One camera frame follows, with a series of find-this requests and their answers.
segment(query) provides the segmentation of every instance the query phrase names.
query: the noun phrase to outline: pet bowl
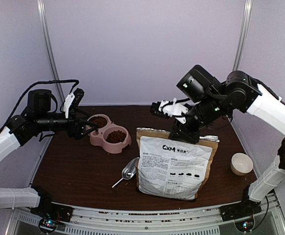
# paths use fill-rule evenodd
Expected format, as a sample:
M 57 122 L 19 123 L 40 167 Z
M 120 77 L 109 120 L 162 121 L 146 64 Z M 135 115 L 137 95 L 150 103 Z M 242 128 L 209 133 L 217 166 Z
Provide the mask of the pet bowl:
M 232 156 L 230 166 L 234 174 L 243 176 L 252 171 L 253 162 L 251 158 L 244 153 L 236 153 Z
M 93 131 L 89 134 L 90 143 L 92 145 L 101 146 L 106 152 L 112 154 L 121 153 L 123 148 L 125 148 L 127 145 L 131 145 L 132 139 L 126 128 L 112 123 L 110 118 L 104 114 L 93 115 L 88 119 L 88 121 L 94 117 L 105 118 L 107 120 L 107 124 L 102 128 L 99 128 L 98 131 Z M 124 141 L 118 143 L 107 142 L 106 139 L 108 138 L 109 134 L 112 133 L 113 131 L 124 132 L 126 134 Z

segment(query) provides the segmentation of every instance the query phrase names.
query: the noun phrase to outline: robotic arm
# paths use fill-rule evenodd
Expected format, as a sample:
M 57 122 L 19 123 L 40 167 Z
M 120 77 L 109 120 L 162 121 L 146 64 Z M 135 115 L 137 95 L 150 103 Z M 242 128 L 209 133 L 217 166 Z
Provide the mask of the robotic arm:
M 197 143 L 199 131 L 234 109 L 264 120 L 285 135 L 285 103 L 263 82 L 242 71 L 230 73 L 220 83 L 200 65 L 195 65 L 177 84 L 189 99 L 153 103 L 151 113 L 176 118 L 170 139 Z M 192 100 L 195 105 L 182 105 Z M 245 189 L 242 201 L 220 208 L 224 221 L 261 212 L 260 202 L 285 179 L 285 138 L 271 166 Z
M 75 82 L 74 86 L 79 83 L 78 80 L 63 80 L 38 82 L 36 84 L 58 82 Z M 29 89 L 23 93 L 17 105 Z M 90 115 L 78 108 L 84 96 L 84 91 L 79 88 L 74 92 L 72 90 L 61 106 L 63 110 L 59 113 L 56 112 L 58 108 L 57 100 L 50 90 L 39 89 L 30 91 L 28 93 L 27 107 L 24 111 L 20 115 L 12 117 L 13 112 L 16 110 L 16 105 L 7 122 L 0 130 L 0 162 L 11 152 L 26 144 L 32 137 L 41 134 L 41 141 L 44 137 L 53 135 L 43 136 L 43 132 L 52 131 L 56 133 L 58 131 L 66 131 L 69 137 L 80 140 L 96 130 L 98 128 L 97 124 L 88 121 Z M 51 112 L 51 100 L 54 100 L 56 104 L 56 109 L 53 112 Z M 83 117 L 77 117 L 78 113 L 82 114 Z M 91 128 L 86 131 L 85 125 L 89 125 Z M 30 207 L 34 208 L 32 212 L 40 215 L 42 218 L 56 221 L 55 218 L 61 213 L 62 220 L 69 221 L 71 208 L 65 206 L 58 208 L 59 206 L 51 202 L 51 195 L 42 188 L 0 188 L 0 208 Z

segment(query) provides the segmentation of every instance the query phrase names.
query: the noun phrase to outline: small white bowl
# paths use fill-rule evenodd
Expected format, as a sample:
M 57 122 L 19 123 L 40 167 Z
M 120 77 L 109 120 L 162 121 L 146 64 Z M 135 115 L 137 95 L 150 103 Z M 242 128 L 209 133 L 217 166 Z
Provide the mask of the small white bowl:
M 231 158 L 231 170 L 234 174 L 243 176 L 253 170 L 252 159 L 244 153 L 236 153 Z

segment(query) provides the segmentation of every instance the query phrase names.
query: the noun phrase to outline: dry pet food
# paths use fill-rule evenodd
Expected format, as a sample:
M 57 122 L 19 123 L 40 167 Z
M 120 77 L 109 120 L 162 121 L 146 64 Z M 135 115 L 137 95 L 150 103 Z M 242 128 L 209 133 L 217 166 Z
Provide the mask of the dry pet food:
M 113 131 L 109 133 L 106 141 L 109 143 L 119 143 L 123 142 L 126 138 L 126 133 L 122 131 Z
M 108 123 L 108 121 L 104 117 L 93 117 L 89 121 L 97 124 L 99 128 L 106 126 L 106 124 Z

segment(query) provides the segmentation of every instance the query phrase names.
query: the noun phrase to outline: brown wooden table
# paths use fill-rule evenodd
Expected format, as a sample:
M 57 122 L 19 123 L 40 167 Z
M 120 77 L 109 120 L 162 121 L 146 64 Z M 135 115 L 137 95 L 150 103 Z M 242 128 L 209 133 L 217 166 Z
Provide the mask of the brown wooden table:
M 65 132 L 54 136 L 33 182 L 34 186 L 42 186 L 51 193 L 54 202 L 112 210 L 190 209 L 240 201 L 243 189 L 256 179 L 254 172 L 243 177 L 232 173 L 232 155 L 244 150 L 231 125 L 227 125 L 220 130 L 204 128 L 201 132 L 201 135 L 218 135 L 220 142 L 210 177 L 196 200 L 180 201 L 143 194 L 136 188 L 136 178 L 111 188 L 121 178 L 124 166 L 139 156 L 136 127 L 170 131 L 173 119 L 152 116 L 149 106 L 94 106 L 84 107 L 84 110 L 106 114 L 127 128 L 132 145 L 120 154 L 108 154 L 101 147 L 92 146 L 88 137 L 74 141 Z M 227 123 L 228 120 L 219 118 L 214 127 Z

